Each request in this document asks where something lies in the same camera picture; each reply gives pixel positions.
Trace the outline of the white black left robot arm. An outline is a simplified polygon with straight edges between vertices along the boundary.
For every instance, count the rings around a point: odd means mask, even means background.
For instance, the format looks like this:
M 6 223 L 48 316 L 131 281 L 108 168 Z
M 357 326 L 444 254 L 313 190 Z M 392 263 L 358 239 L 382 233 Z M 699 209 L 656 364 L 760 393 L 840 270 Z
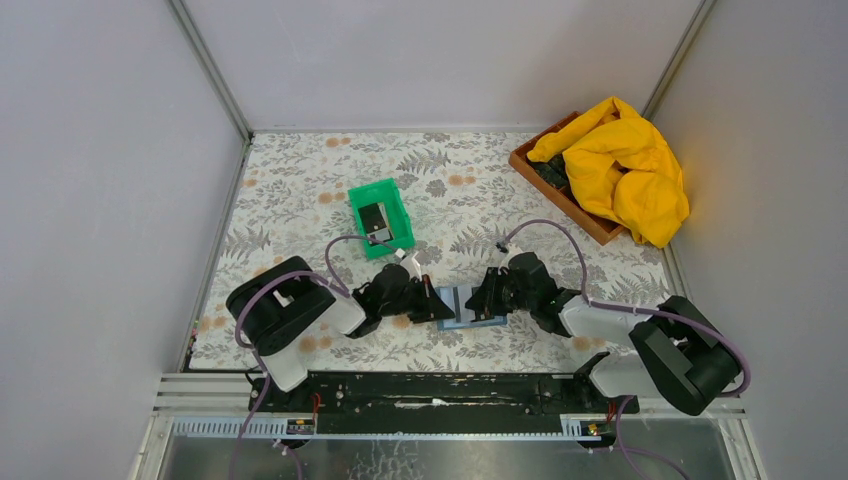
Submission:
M 260 369 L 283 392 L 308 377 L 298 342 L 314 323 L 359 338 L 385 317 L 405 316 L 413 323 L 455 317 L 413 256 L 385 265 L 347 295 L 294 256 L 236 287 L 225 306 L 236 320 L 237 343 L 252 351 Z

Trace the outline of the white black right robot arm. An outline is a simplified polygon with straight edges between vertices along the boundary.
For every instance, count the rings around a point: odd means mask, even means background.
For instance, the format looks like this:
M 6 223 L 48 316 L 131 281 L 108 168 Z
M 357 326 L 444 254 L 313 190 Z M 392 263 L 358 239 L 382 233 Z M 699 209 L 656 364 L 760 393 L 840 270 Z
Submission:
M 465 307 L 482 318 L 524 311 L 548 333 L 628 348 L 626 354 L 606 353 L 582 371 L 607 398 L 661 397 L 697 416 L 743 372 L 741 359 L 687 298 L 670 296 L 655 308 L 591 300 L 558 286 L 533 252 L 488 268 Z

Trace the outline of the black credit card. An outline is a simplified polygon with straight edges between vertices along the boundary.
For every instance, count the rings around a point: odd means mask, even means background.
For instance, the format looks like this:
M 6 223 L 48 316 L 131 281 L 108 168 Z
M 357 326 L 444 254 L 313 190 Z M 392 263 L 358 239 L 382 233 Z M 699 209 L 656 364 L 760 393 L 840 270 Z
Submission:
M 357 209 L 357 213 L 366 232 L 388 227 L 385 205 L 382 202 L 361 206 Z

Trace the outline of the grey credit card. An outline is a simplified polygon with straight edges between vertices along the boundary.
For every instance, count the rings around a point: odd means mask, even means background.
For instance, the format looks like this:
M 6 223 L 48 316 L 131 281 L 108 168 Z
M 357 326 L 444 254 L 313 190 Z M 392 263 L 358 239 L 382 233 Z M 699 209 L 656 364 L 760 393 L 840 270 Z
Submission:
M 383 227 L 370 232 L 368 238 L 372 244 L 381 244 L 382 242 L 391 241 L 393 239 L 393 233 L 390 228 Z

